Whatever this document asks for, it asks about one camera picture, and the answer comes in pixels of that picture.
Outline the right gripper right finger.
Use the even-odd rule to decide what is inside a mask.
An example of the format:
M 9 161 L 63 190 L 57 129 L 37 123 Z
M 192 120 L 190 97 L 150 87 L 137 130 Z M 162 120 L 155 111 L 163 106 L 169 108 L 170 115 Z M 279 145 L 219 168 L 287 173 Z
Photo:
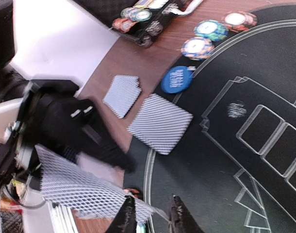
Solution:
M 170 233 L 204 233 L 179 196 L 170 197 L 168 217 Z

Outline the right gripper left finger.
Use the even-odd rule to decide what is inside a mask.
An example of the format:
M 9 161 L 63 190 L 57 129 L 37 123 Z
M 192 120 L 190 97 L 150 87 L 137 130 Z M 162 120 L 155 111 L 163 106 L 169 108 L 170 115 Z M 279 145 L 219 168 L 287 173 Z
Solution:
M 132 196 L 126 196 L 106 233 L 136 233 L 136 228 L 135 199 Z

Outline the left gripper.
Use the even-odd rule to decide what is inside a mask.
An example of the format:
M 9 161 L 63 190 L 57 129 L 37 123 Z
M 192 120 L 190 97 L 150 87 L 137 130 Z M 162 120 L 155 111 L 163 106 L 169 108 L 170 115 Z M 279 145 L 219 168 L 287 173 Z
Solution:
M 70 146 L 111 166 L 132 173 L 136 162 L 116 143 L 94 102 L 77 99 L 71 80 L 31 80 L 27 130 L 32 141 L 45 146 Z

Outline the grey card deck box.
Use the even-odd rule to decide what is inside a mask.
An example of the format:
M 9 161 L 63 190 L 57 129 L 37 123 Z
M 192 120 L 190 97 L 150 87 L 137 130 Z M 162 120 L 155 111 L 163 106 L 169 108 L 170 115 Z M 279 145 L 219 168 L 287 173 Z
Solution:
M 35 148 L 41 162 L 40 189 L 44 199 L 76 210 L 80 218 L 114 218 L 131 196 L 49 149 L 41 145 Z

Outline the dealt card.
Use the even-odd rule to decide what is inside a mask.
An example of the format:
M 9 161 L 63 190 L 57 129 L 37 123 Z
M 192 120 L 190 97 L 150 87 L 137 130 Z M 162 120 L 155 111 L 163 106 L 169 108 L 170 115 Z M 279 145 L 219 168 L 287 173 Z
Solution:
M 165 98 L 151 94 L 128 131 L 159 154 L 168 155 L 181 140 L 193 115 Z

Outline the blue small blind button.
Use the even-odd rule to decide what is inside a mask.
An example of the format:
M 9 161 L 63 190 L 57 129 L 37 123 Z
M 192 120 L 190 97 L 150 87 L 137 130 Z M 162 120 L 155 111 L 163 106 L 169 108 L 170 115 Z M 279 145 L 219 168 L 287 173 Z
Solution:
M 161 89 L 168 94 L 177 94 L 186 90 L 193 76 L 192 71 L 186 66 L 176 66 L 171 68 L 161 81 Z

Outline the green fifty chip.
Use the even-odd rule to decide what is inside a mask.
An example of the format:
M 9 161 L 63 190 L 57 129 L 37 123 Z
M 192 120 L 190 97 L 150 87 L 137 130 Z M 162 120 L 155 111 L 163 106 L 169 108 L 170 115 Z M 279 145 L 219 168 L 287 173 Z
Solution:
M 194 28 L 194 34 L 207 38 L 213 42 L 219 42 L 228 36 L 228 28 L 216 20 L 204 20 Z

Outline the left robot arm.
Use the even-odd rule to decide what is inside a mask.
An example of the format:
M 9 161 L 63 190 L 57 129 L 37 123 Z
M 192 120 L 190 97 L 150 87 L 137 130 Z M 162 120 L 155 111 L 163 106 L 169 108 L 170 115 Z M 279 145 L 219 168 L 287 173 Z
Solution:
M 135 161 L 109 134 L 97 107 L 90 99 L 78 99 L 78 86 L 70 80 L 28 81 L 9 67 L 15 56 L 13 2 L 0 0 L 0 103 L 23 98 L 19 125 L 26 125 L 24 149 L 40 144 L 62 155 L 83 152 L 128 173 Z

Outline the leftover cards on table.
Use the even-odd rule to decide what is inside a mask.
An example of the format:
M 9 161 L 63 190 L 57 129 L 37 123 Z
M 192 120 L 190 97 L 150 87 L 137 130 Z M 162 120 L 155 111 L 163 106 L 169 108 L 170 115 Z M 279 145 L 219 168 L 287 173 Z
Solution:
M 124 118 L 140 96 L 139 78 L 116 75 L 102 102 L 118 117 Z

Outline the round black poker mat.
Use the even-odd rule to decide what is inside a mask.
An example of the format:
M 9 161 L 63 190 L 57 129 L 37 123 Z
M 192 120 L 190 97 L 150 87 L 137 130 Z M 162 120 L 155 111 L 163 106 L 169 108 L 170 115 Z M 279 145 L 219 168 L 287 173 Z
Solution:
M 193 115 L 169 155 L 133 138 L 138 187 L 168 210 L 179 196 L 206 233 L 296 233 L 296 4 L 254 11 L 258 25 L 230 33 L 196 67 L 191 86 L 155 93 Z

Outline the chips in case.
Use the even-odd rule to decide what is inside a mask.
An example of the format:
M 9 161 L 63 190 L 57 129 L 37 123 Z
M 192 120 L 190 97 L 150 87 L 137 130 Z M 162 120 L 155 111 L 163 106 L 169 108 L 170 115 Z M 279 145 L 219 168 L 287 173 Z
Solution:
M 122 33 L 127 33 L 139 23 L 146 22 L 152 17 L 152 12 L 146 8 L 128 7 L 121 11 L 120 17 L 115 19 L 112 27 Z

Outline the black poker set case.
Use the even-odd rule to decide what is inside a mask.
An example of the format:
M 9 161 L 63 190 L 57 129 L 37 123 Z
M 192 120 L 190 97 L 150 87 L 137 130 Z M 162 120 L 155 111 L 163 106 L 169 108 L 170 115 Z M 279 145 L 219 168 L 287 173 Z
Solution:
M 87 11 L 109 30 L 121 37 L 148 48 L 168 27 L 177 15 L 170 12 L 171 8 L 184 11 L 192 0 L 75 0 L 79 7 Z M 122 33 L 112 27 L 115 19 L 120 17 L 123 9 L 128 7 L 146 8 L 152 12 L 152 17 L 146 22 L 135 24 L 127 33 Z

